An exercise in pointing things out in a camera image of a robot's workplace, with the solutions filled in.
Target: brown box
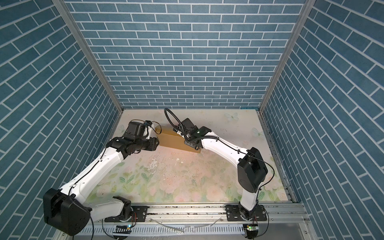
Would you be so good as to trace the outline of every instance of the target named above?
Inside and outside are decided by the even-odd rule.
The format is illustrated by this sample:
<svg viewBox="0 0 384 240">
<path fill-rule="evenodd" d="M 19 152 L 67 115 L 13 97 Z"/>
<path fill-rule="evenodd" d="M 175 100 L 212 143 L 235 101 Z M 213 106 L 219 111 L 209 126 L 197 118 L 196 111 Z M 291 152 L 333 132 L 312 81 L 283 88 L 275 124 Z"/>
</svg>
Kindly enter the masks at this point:
<svg viewBox="0 0 384 240">
<path fill-rule="evenodd" d="M 160 127 L 157 126 L 155 130 L 156 132 L 160 132 Z M 184 143 L 184 138 L 174 132 L 173 128 L 171 127 L 162 127 L 162 132 L 161 134 L 157 135 L 157 138 L 159 139 L 160 146 L 200 153 L 200 149 L 195 150 L 192 147 L 186 145 Z"/>
</svg>

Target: black mounting plate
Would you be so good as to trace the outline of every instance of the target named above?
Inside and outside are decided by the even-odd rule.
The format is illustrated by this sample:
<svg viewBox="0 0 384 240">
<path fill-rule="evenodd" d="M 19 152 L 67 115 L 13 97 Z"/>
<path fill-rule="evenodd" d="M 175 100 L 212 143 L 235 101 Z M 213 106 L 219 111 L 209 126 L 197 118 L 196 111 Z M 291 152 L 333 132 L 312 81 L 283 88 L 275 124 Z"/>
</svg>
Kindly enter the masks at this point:
<svg viewBox="0 0 384 240">
<path fill-rule="evenodd" d="M 237 222 L 244 221 L 244 219 L 240 215 L 238 205 L 225 205 L 225 211 L 227 212 L 227 221 L 228 222 Z M 261 205 L 257 205 L 255 209 L 256 219 L 257 221 L 266 221 L 266 213 L 265 208 Z"/>
<path fill-rule="evenodd" d="M 148 206 L 131 206 L 131 207 L 133 209 L 133 212 L 136 213 L 136 222 L 145 222 L 145 218 L 147 217 Z M 123 223 L 117 217 L 107 217 L 106 219 L 104 219 L 104 222 Z"/>
</svg>

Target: blue brick wall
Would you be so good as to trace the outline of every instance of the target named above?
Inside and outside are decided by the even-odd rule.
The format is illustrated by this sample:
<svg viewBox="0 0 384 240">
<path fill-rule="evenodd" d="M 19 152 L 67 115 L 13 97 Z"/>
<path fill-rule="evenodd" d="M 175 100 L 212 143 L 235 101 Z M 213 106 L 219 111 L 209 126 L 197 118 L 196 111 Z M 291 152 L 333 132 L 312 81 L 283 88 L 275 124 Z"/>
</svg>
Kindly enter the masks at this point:
<svg viewBox="0 0 384 240">
<path fill-rule="evenodd" d="M 319 239 L 384 239 L 384 2 L 317 0 L 265 108 Z"/>
<path fill-rule="evenodd" d="M 0 239 L 51 238 L 42 197 L 105 143 L 117 110 L 50 0 L 0 1 Z"/>
<path fill-rule="evenodd" d="M 66 3 L 125 108 L 257 108 L 304 1 Z"/>
</svg>

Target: worn table surface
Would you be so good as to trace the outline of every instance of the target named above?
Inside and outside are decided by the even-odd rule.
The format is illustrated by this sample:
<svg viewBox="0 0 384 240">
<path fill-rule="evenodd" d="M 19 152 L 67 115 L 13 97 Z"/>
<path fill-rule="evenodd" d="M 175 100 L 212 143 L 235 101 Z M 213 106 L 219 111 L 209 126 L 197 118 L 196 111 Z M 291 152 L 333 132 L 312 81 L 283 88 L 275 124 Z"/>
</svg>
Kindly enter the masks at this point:
<svg viewBox="0 0 384 240">
<path fill-rule="evenodd" d="M 172 111 L 181 121 L 189 118 L 197 127 L 206 126 L 238 146 L 259 149 L 263 160 L 275 168 L 255 110 Z M 163 110 L 125 110 L 113 136 L 121 136 L 132 119 L 157 121 L 170 127 Z M 272 170 L 268 167 L 266 180 L 271 177 Z M 132 202 L 228 202 L 238 201 L 241 192 L 236 168 L 219 155 L 206 149 L 198 154 L 159 146 L 154 152 L 141 151 L 127 157 L 93 189 L 87 202 L 103 202 L 115 195 Z M 287 200 L 276 170 L 273 180 L 259 194 L 259 200 Z"/>
</svg>

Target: metal corner post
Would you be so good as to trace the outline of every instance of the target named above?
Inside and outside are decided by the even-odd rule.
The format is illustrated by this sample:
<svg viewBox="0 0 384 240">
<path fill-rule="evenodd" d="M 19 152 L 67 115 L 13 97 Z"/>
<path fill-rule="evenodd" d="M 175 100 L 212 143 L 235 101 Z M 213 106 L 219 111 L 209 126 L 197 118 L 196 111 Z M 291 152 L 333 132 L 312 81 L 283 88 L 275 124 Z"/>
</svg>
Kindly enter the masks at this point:
<svg viewBox="0 0 384 240">
<path fill-rule="evenodd" d="M 101 69 L 99 63 L 97 62 L 96 58 L 94 57 L 91 49 L 88 46 L 88 43 L 86 42 L 84 36 L 82 35 L 78 25 L 76 24 L 75 19 L 73 18 L 72 14 L 70 13 L 67 5 L 65 4 L 64 0 L 52 0 L 53 4 L 57 8 L 58 12 L 60 13 L 61 17 L 63 18 L 64 22 L 67 24 L 67 27 L 71 31 L 73 37 L 75 38 L 76 42 L 80 46 L 81 50 L 83 51 L 85 57 L 88 59 L 89 64 L 95 71 L 96 75 L 98 76 L 100 82 L 104 86 L 105 90 L 107 91 L 108 95 L 112 99 L 113 103 L 115 104 L 116 108 L 118 109 L 119 113 L 122 113 L 123 107 L 120 104 L 119 100 L 117 99 L 115 93 L 113 92 L 107 78 L 105 77 L 103 70 Z"/>
<path fill-rule="evenodd" d="M 259 107 L 260 112 L 263 112 L 265 107 L 266 107 L 266 104 L 267 104 L 267 102 L 268 102 L 268 100 L 272 94 L 272 91 L 275 88 L 277 81 L 279 80 L 281 72 L 283 71 L 283 68 L 284 68 L 285 64 L 287 63 L 288 57 L 291 54 L 292 49 L 295 46 L 297 39 L 299 38 L 299 34 L 300 34 L 301 30 L 303 29 L 304 23 L 307 20 L 308 15 L 312 10 L 312 7 L 313 7 L 315 1 L 316 0 L 306 0 L 306 2 L 303 5 L 303 8 L 301 9 L 297 23 L 295 24 L 295 26 L 292 30 L 292 34 L 288 40 L 288 43 L 284 49 L 283 54 L 281 55 L 280 62 L 276 67 L 276 70 L 272 76 L 271 82 L 269 83 L 268 88 L 266 90 L 266 93 L 264 95 L 264 98 L 260 104 L 260 107 Z"/>
</svg>

